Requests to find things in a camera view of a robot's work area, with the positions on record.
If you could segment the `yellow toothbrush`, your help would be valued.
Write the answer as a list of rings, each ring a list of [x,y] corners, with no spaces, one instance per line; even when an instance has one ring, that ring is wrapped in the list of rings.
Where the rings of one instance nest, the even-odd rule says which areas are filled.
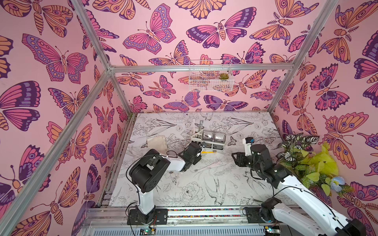
[[[210,153],[217,153],[216,150],[212,150],[212,151],[202,151],[201,154],[210,154]]]

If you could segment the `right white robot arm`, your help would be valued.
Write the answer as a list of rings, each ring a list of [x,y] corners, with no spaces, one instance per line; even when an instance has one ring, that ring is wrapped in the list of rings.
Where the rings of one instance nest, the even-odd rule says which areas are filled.
[[[259,178],[283,193],[304,210],[304,216],[272,196],[262,202],[258,213],[266,223],[282,222],[304,236],[365,236],[366,227],[335,211],[308,190],[287,168],[272,161],[266,145],[246,143],[244,152],[232,153],[238,167],[248,167]]]

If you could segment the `grey toothbrush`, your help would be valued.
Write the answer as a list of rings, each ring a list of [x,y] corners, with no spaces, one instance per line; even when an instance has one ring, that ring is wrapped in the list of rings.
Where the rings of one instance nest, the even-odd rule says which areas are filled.
[[[203,130],[203,122],[204,120],[200,120],[197,126],[197,132],[201,132]]]

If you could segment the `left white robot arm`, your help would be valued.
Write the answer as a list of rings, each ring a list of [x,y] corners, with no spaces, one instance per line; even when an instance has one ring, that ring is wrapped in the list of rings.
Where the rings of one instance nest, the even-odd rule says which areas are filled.
[[[176,157],[163,155],[156,149],[151,149],[129,167],[129,181],[136,187],[138,194],[136,219],[140,223],[149,224],[155,221],[154,189],[163,175],[168,171],[187,171],[201,160],[201,153],[205,147],[205,142],[191,142]]]

